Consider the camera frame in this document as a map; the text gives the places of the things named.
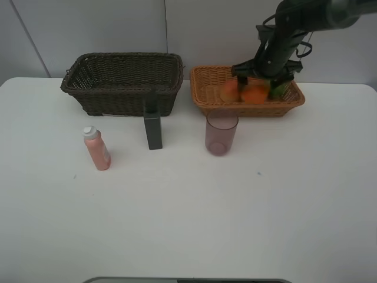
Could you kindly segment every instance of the pink plastic cup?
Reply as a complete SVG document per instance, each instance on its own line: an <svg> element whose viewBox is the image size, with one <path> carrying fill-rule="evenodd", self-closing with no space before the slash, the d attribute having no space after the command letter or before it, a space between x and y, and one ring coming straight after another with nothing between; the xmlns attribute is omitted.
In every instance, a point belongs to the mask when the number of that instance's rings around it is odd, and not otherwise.
<svg viewBox="0 0 377 283"><path fill-rule="evenodd" d="M216 156L225 155L232 147L238 116L232 110L215 109L207 115L206 148Z"/></svg>

